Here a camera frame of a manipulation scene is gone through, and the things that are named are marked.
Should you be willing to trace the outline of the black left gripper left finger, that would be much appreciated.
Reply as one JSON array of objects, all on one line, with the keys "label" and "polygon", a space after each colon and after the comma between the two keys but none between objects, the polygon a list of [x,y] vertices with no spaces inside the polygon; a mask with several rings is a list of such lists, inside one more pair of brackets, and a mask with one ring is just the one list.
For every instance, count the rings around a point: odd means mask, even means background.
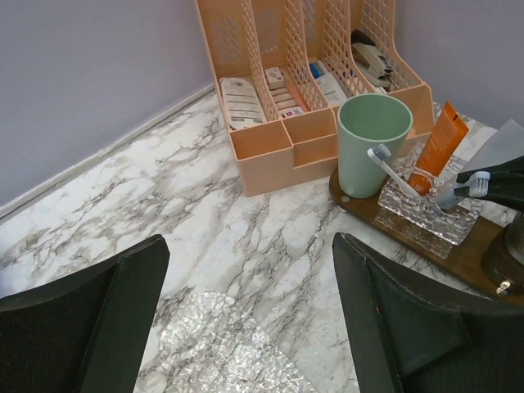
[{"label": "black left gripper left finger", "polygon": [[3,392],[131,392],[169,265],[156,234],[1,299]]}]

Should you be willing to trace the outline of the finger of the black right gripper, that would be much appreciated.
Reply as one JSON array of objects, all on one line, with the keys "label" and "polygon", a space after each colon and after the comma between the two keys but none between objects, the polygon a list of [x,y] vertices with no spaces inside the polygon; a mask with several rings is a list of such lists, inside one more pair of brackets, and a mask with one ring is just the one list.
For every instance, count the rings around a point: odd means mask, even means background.
[{"label": "finger of the black right gripper", "polygon": [[468,180],[477,171],[490,173],[487,196],[477,200],[494,203],[523,203],[523,156],[490,167],[463,171],[457,175],[456,197],[468,197]]}]

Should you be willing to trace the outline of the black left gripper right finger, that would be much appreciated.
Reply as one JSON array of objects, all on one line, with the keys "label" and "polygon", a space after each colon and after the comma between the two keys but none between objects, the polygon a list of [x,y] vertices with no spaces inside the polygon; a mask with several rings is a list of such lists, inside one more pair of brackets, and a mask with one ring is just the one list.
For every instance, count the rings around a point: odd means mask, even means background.
[{"label": "black left gripper right finger", "polygon": [[523,308],[456,290],[348,233],[334,268],[362,392],[520,392]]}]

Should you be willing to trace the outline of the clear square toothbrush holder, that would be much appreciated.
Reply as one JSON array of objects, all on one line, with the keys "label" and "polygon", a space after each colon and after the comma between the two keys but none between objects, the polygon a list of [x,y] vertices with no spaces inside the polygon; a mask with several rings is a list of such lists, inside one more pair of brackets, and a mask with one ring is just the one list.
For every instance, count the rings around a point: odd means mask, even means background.
[{"label": "clear square toothbrush holder", "polygon": [[[433,179],[433,187],[423,196],[423,202],[436,204],[437,195],[451,188],[466,164],[465,160],[452,155],[440,175]],[[452,210],[442,210],[444,214],[436,216],[422,203],[403,194],[392,179],[382,188],[378,205],[380,210],[375,218],[378,223],[442,259],[463,242],[484,207],[482,201],[463,199]]]}]

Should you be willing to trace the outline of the green plastic cup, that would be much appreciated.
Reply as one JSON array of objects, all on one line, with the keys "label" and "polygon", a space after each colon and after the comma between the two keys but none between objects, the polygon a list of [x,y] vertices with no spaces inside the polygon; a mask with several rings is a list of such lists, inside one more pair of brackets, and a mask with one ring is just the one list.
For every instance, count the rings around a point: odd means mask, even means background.
[{"label": "green plastic cup", "polygon": [[377,194],[387,173],[368,156],[383,144],[392,162],[413,126],[413,114],[401,100],[386,94],[363,93],[348,98],[337,111],[338,179],[349,197]]}]

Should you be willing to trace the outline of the grey toothbrush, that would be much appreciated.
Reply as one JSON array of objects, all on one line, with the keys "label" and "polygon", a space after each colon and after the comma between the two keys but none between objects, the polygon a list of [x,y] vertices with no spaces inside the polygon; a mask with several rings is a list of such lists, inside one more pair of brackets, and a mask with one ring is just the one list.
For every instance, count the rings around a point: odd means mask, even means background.
[{"label": "grey toothbrush", "polygon": [[468,180],[468,197],[480,199],[486,197],[489,191],[490,173],[477,171]]}]

